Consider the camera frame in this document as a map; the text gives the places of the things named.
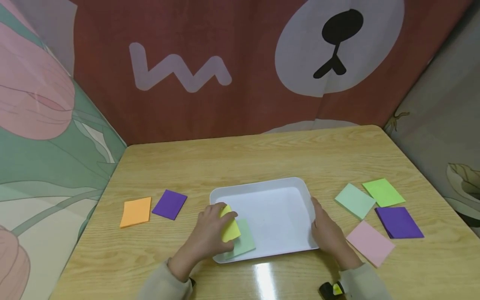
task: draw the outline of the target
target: wood grain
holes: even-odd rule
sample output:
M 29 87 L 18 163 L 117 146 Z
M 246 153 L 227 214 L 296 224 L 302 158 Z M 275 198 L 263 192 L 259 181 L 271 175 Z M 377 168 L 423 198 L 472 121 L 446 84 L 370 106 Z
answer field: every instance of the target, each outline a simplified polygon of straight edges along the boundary
M 424 239 L 393 240 L 377 270 L 396 300 L 473 299 L 480 294 L 480 240 L 376 126 L 228 137 L 127 148 L 50 299 L 134 299 L 159 263 L 193 229 L 216 187 L 297 176 L 348 234 L 358 220 L 334 202 L 351 182 L 387 178 Z M 177 220 L 119 229 L 123 202 L 165 189 L 188 195 Z M 371 211 L 367 222 L 387 237 Z M 317 289 L 338 279 L 320 251 L 217 265 L 204 261 L 192 277 L 194 299 L 320 299 Z

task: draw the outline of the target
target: yellow clip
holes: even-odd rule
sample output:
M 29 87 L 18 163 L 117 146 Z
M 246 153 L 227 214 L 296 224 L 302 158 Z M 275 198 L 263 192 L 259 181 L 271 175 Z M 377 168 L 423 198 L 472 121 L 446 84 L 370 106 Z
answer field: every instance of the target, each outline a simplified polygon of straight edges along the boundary
M 338 296 L 338 295 L 342 295 L 343 294 L 343 291 L 342 291 L 342 288 L 338 285 L 338 283 L 335 283 L 333 285 L 333 294 L 335 296 Z

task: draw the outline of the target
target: stack of purple cards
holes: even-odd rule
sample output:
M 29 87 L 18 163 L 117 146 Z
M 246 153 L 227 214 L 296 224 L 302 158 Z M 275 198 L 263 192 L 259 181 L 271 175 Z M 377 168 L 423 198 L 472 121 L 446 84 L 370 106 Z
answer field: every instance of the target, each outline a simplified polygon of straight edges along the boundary
M 391 239 L 417 239 L 424 237 L 406 208 L 377 207 L 375 212 Z
M 187 196 L 170 190 L 165 190 L 162 198 L 160 198 L 155 205 L 155 208 L 152 210 L 152 213 L 164 216 L 170 220 L 175 220 L 185 203 L 185 200 L 187 200 Z

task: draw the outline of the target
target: red fabric backdrop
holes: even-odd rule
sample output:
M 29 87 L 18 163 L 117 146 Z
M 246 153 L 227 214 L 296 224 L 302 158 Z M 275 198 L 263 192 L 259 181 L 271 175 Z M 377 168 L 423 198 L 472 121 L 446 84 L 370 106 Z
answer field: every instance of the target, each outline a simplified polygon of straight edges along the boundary
M 305 0 L 73 2 L 74 78 L 127 144 L 141 144 L 261 133 L 315 118 L 384 126 L 471 1 L 405 0 L 403 23 L 386 58 L 352 88 L 323 97 L 292 92 L 276 70 L 279 37 Z M 131 43 L 144 47 L 148 69 L 177 54 L 196 74 L 218 56 L 231 83 L 212 77 L 188 92 L 170 74 L 141 90 Z

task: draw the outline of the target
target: white zigzag pattern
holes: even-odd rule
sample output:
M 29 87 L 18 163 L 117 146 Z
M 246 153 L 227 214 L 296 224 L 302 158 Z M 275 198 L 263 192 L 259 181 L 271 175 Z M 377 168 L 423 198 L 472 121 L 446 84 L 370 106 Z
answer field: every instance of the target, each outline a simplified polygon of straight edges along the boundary
M 171 73 L 176 75 L 189 93 L 197 92 L 213 76 L 216 76 L 221 85 L 232 82 L 232 77 L 219 56 L 210 57 L 200 70 L 192 75 L 180 55 L 169 54 L 149 71 L 145 48 L 140 43 L 131 43 L 129 48 L 135 85 L 142 91 L 148 91 Z

